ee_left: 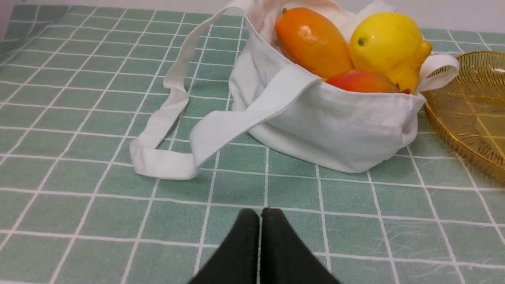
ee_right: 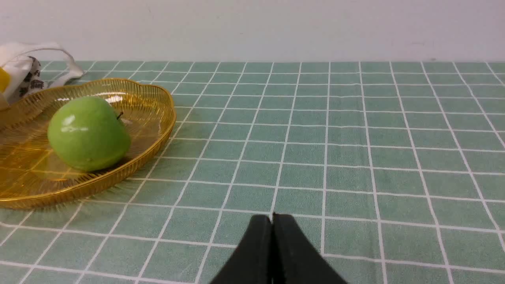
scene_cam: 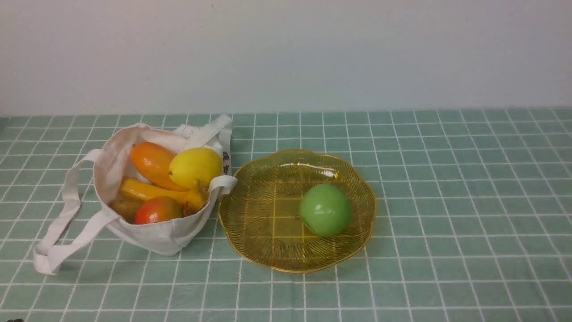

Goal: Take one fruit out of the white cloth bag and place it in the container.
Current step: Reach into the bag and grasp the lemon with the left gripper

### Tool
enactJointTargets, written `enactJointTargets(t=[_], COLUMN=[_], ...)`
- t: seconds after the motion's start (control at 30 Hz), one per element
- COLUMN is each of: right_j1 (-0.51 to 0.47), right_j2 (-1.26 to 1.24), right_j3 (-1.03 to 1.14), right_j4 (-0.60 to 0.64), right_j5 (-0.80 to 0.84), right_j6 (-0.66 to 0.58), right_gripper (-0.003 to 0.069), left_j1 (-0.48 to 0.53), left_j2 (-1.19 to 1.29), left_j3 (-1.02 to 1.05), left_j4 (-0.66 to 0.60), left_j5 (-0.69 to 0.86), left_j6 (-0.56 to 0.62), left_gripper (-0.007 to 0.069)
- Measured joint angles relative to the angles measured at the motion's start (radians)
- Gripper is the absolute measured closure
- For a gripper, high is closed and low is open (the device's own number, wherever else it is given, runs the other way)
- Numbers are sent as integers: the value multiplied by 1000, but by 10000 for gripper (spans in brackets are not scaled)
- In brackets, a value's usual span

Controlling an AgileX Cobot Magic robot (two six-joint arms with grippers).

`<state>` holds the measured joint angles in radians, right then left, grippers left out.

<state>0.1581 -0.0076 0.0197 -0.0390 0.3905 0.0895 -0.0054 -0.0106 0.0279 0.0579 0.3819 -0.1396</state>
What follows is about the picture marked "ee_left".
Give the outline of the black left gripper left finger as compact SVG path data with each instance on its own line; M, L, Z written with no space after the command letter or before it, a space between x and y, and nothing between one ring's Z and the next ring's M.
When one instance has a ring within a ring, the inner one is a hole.
M221 245L189 283L255 284L259 225L253 209L241 209Z

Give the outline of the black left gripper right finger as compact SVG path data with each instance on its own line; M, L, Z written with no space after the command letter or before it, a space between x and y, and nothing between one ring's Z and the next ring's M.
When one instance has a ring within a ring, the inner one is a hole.
M260 283L339 284L294 231L281 209L264 208Z

